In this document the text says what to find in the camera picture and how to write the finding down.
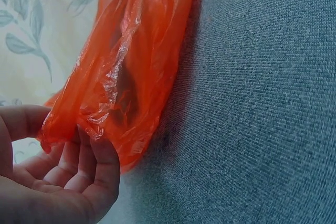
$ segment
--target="orange plastic bag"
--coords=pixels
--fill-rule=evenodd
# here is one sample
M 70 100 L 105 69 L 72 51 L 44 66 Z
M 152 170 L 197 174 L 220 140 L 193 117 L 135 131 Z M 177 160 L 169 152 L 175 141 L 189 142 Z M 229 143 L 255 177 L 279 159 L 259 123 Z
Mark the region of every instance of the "orange plastic bag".
M 42 148 L 80 125 L 114 144 L 121 170 L 147 148 L 170 94 L 192 0 L 100 0 L 99 19 L 39 134 Z

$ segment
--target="gray upholstery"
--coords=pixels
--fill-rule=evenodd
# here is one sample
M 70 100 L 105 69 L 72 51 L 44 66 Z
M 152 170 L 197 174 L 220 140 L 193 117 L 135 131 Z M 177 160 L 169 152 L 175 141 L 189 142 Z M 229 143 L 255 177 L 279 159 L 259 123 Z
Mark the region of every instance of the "gray upholstery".
M 335 223 L 335 68 L 336 0 L 194 0 L 161 125 L 102 223 Z

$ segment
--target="hand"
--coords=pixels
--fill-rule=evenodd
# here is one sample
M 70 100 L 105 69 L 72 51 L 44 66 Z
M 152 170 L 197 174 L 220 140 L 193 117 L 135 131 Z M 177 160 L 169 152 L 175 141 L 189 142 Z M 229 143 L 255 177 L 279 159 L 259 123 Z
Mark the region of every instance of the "hand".
M 71 142 L 13 166 L 12 141 L 35 137 L 49 109 L 0 108 L 0 223 L 96 223 L 116 201 L 120 166 L 111 142 L 77 130 Z

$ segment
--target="palm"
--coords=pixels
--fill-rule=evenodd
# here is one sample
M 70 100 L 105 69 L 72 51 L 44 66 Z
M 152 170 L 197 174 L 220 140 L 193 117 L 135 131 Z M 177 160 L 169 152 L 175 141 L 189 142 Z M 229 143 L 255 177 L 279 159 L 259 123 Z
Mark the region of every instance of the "palm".
M 109 141 L 90 141 L 77 130 L 71 142 L 53 147 L 50 154 L 42 152 L 12 166 L 11 141 L 35 136 L 48 111 L 36 106 L 0 110 L 0 142 L 4 147 L 0 148 L 4 158 L 3 165 L 0 163 L 0 190 L 6 185 L 23 201 L 36 200 L 33 206 L 40 214 L 45 213 L 41 214 L 45 221 L 94 223 L 118 196 L 120 167 Z M 29 123 L 20 131 L 18 125 L 23 122 Z

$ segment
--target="floral pattern fabric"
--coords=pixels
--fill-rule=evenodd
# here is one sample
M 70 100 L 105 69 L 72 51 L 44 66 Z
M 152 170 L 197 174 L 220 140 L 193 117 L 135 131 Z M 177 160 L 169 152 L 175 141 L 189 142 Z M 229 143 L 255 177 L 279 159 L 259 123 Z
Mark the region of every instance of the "floral pattern fabric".
M 98 0 L 0 0 L 0 106 L 43 104 L 66 82 L 96 17 Z M 40 151 L 13 143 L 14 163 Z

